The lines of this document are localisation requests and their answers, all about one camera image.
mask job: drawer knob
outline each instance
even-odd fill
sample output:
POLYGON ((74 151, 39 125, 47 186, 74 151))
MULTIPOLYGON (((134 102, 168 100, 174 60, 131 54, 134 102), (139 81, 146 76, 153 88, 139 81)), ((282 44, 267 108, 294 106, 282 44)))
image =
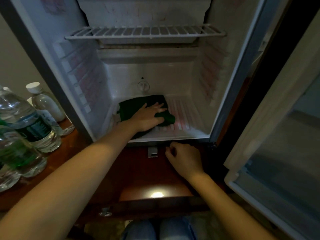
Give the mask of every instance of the drawer knob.
POLYGON ((110 210, 110 207, 102 208, 101 212, 99 213, 99 216, 102 216, 102 217, 112 216, 112 213, 109 210, 110 210))

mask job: green cloth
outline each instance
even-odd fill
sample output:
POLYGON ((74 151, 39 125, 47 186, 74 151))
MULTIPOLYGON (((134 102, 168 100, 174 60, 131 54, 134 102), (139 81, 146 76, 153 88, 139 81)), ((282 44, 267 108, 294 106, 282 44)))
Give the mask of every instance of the green cloth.
MULTIPOLYGON (((167 101, 163 95, 151 95, 145 97, 135 97, 133 99, 129 99, 119 103, 120 109, 118 110, 118 114, 120 114, 121 121, 130 119, 145 103, 147 107, 154 105, 155 103, 162 104, 162 108, 168 108, 167 101)), ((156 113, 155 117, 163 117, 164 122, 159 124, 158 126, 167 126, 172 125, 175 122, 174 115, 170 114, 168 110, 156 113)), ((148 131, 138 132, 134 135, 133 139, 141 137, 148 133, 148 131)))

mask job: hand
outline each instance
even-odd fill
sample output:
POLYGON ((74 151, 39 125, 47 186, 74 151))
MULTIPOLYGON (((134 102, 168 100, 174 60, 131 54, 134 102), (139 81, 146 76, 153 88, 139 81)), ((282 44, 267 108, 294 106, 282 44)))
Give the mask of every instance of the hand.
POLYGON ((163 117, 155 117, 156 113, 167 110, 167 108, 161 108, 163 104, 155 103, 148 108, 146 108, 146 106, 147 104, 145 103, 130 119, 136 126, 138 132, 147 131, 165 120, 163 117))
POLYGON ((189 144, 172 142, 166 147, 165 155, 174 169, 188 182, 198 174, 202 174, 201 155, 197 148, 189 144))

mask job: blue jeans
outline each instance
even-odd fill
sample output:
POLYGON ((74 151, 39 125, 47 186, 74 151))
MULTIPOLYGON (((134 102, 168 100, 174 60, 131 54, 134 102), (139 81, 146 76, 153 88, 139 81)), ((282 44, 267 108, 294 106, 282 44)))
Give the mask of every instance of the blue jeans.
MULTIPOLYGON (((197 240, 185 217, 168 218, 160 224, 160 240, 197 240)), ((157 240, 149 220, 132 221, 122 233, 121 240, 157 240)))

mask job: wooden table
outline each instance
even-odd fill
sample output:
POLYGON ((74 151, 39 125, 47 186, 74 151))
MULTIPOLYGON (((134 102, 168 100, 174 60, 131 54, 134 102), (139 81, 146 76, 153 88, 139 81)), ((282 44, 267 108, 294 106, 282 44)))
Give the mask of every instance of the wooden table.
MULTIPOLYGON (((21 178, 11 189, 0 193, 0 211, 13 207, 33 187, 86 146, 77 130, 62 138, 60 148, 48 156, 43 172, 32 178, 21 178)), ((200 149, 206 166, 205 146, 198 144, 196 147, 200 149)), ((147 147, 126 147, 120 153, 77 223, 112 218, 168 217, 209 210, 194 189, 170 165, 165 157, 164 146, 158 147, 157 158, 148 158, 147 150, 147 147), (99 214, 103 208, 108 208, 110 216, 99 214)))

